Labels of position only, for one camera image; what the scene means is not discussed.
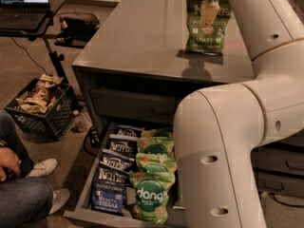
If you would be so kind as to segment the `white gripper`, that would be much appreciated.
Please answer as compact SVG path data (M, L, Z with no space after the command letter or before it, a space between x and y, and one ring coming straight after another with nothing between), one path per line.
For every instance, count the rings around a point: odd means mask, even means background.
M205 0L200 6L200 24L203 28L210 27L219 12L219 0Z

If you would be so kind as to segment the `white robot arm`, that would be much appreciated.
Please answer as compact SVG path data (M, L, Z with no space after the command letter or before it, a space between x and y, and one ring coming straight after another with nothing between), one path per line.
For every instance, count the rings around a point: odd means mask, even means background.
M304 127L304 28L287 0L229 0L252 81L197 90L174 118L187 228L267 228L254 148Z

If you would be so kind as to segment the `person's hand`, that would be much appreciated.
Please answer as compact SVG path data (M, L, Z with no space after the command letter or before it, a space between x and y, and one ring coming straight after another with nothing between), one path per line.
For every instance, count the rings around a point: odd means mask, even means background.
M7 179L7 174L5 169L9 170L9 176L20 178L20 160L18 156L8 147L0 148L0 181L5 181Z

